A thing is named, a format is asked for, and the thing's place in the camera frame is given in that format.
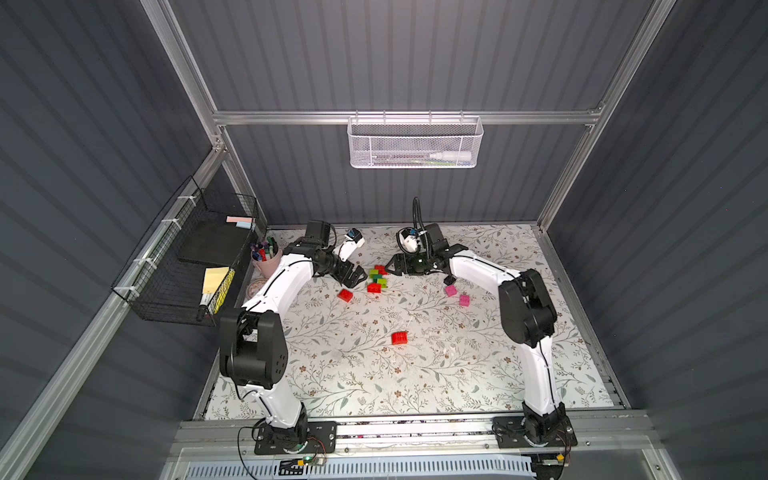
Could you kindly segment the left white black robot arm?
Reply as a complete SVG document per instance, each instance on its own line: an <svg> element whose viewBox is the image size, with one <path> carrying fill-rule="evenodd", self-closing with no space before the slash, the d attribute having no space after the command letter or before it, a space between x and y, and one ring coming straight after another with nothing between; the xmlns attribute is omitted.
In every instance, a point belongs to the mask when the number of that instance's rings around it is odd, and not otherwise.
<svg viewBox="0 0 768 480"><path fill-rule="evenodd" d="M283 249L254 297L220 320L220 374L233 383L239 400L261 409L265 439L289 452L306 444L309 427L306 407L284 378L289 351L281 316L314 277L329 275L347 289L367 278L363 267L350 261L365 244L362 232L349 229L340 244L330 242L334 235L330 223L310 221L304 235Z"/></svg>

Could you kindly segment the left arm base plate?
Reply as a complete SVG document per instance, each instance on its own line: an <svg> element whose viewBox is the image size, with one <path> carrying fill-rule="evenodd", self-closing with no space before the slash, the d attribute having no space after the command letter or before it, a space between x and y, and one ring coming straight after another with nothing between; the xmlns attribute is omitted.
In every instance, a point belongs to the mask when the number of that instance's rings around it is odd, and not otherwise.
<svg viewBox="0 0 768 480"><path fill-rule="evenodd" d="M256 455L309 455L335 451L338 423L333 421L299 422L291 429L267 424L258 426L252 437Z"/></svg>

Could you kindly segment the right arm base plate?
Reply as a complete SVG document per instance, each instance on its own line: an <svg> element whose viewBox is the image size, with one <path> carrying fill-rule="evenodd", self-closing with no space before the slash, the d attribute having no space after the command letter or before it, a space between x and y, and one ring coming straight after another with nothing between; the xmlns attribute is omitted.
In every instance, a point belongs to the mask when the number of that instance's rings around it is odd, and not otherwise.
<svg viewBox="0 0 768 480"><path fill-rule="evenodd" d="M568 417L541 423L525 416L497 416L492 419L491 431L501 449L557 447L569 450L579 444Z"/></svg>

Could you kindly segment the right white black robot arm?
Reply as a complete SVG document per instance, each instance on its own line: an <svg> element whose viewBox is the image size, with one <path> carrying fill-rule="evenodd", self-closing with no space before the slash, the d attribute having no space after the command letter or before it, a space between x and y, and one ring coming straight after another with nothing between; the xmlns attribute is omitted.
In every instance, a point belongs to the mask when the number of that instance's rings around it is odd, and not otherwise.
<svg viewBox="0 0 768 480"><path fill-rule="evenodd" d="M451 245L436 223L399 230L400 249L386 264L386 271L401 276L444 273L467 280L495 295L501 327L517 345L523 379L522 402L525 439L544 447L558 439L572 445L572 428L557 388L552 336L557 312L541 274L503 267L461 244Z"/></svg>

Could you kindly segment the red lego brick rounded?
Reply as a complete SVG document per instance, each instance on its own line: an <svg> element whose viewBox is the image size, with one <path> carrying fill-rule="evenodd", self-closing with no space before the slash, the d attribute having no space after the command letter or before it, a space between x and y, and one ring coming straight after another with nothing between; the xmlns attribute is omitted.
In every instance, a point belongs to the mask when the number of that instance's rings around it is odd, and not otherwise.
<svg viewBox="0 0 768 480"><path fill-rule="evenodd" d="M391 334L392 345L407 345L408 344L408 332L399 331Z"/></svg>

